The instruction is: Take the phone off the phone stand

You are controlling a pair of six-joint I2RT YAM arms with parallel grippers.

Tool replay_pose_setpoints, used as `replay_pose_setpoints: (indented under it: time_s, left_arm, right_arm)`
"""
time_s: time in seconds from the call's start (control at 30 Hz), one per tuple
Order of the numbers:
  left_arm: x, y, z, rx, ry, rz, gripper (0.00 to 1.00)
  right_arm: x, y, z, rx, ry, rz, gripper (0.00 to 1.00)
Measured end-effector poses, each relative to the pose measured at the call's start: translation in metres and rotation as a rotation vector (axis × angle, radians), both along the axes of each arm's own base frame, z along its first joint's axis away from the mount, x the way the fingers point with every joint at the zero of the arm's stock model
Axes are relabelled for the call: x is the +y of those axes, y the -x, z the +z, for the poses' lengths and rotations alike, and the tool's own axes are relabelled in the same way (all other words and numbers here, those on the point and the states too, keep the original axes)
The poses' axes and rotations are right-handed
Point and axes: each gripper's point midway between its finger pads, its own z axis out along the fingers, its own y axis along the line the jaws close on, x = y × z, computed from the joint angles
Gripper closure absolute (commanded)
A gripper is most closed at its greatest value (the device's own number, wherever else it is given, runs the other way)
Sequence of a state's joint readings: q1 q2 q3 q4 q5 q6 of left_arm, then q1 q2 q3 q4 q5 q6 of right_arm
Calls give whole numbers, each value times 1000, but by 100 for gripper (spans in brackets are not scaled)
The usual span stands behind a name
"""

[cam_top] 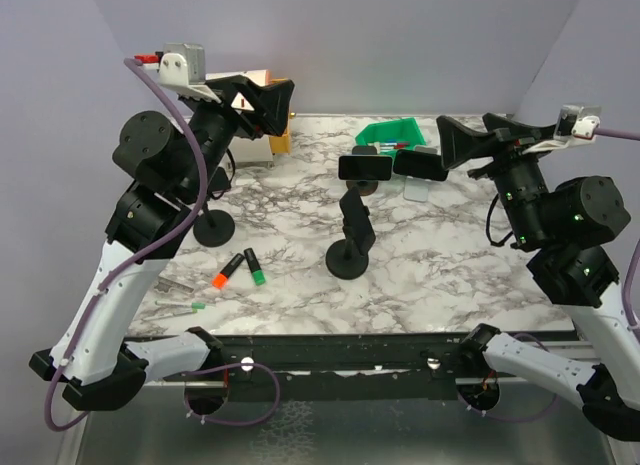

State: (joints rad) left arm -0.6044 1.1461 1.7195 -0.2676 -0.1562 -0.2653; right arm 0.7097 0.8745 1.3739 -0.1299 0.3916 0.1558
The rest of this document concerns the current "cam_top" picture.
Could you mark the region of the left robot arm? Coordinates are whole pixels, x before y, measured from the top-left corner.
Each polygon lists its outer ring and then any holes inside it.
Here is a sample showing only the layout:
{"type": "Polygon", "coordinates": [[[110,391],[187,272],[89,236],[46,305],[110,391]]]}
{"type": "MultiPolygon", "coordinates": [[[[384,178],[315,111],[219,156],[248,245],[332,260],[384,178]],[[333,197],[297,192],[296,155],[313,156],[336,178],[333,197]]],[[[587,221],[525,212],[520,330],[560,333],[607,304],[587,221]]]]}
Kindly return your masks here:
{"type": "Polygon", "coordinates": [[[60,341],[30,359],[50,392],[80,415],[118,410],[151,381],[179,373],[206,380],[220,370],[217,341],[199,327],[147,343],[125,338],[207,201],[231,141],[287,129],[291,80],[260,86],[236,75],[206,87],[221,98],[188,99],[190,119],[176,110],[142,111],[122,127],[113,161],[132,182],[107,225],[98,269],[60,341]]]}

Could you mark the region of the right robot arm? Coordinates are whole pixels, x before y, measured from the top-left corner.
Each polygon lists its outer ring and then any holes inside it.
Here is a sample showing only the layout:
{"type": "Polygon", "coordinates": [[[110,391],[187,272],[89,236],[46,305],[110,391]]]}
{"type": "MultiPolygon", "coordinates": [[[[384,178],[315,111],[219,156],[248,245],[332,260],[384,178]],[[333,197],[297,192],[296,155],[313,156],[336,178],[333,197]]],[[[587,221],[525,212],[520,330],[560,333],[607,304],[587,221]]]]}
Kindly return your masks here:
{"type": "Polygon", "coordinates": [[[595,365],[555,355],[481,324],[461,342],[457,360],[467,376],[523,378],[576,406],[600,432],[623,442],[639,438],[639,321],[605,245],[630,223],[621,193],[606,176],[571,179],[549,190],[539,159],[588,145],[600,132],[596,107],[564,107],[546,127],[493,113],[484,130],[449,116],[436,120],[442,164],[457,168],[474,159],[473,179],[497,190],[514,248],[531,254],[528,270],[549,301],[575,322],[598,357],[595,365]]]}

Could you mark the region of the black phone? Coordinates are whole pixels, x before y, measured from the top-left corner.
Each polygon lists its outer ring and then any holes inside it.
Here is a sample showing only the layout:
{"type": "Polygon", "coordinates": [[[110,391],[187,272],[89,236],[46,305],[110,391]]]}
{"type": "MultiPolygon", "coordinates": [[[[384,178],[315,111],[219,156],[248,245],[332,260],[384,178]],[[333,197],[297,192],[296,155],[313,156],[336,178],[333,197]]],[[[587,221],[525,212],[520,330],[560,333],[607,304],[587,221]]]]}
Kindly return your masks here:
{"type": "Polygon", "coordinates": [[[343,232],[350,238],[361,255],[367,255],[375,243],[376,235],[359,190],[350,188],[339,200],[343,214],[343,232]]]}

